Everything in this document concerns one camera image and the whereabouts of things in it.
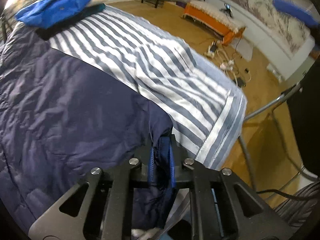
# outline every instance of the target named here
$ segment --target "blue object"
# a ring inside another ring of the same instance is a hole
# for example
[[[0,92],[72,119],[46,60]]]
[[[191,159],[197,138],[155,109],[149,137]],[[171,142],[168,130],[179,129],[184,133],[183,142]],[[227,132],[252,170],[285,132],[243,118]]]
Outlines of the blue object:
[[[91,0],[41,0],[15,15],[26,25],[47,29],[80,13]]]
[[[134,191],[132,227],[163,226],[174,201],[170,116],[109,74],[52,49],[34,28],[17,26],[0,49],[0,198],[24,232],[91,168],[128,160],[149,137],[158,183]]]
[[[300,21],[304,22],[309,28],[316,27],[319,23],[310,15],[305,9],[300,8],[294,3],[287,0],[273,0],[274,7],[280,11],[296,17]]]

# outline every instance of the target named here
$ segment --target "striped fabric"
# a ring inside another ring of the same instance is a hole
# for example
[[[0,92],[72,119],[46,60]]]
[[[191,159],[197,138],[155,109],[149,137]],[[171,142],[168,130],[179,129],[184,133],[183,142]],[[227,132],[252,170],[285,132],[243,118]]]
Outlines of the striped fabric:
[[[196,160],[209,168],[222,165],[239,134],[246,99],[182,39],[107,6],[49,42],[154,101],[170,115],[177,141]]]

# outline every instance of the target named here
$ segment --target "navy blanket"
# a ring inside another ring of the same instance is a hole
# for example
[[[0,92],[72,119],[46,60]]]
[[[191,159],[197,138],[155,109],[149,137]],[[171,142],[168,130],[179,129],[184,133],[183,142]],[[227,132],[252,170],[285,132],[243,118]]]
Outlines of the navy blanket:
[[[117,165],[149,136],[156,148],[171,133],[159,106],[30,27],[19,24],[0,49],[0,198],[25,232],[92,167]],[[149,194],[146,205],[135,198],[138,210],[155,215],[140,222],[165,221],[159,190]]]

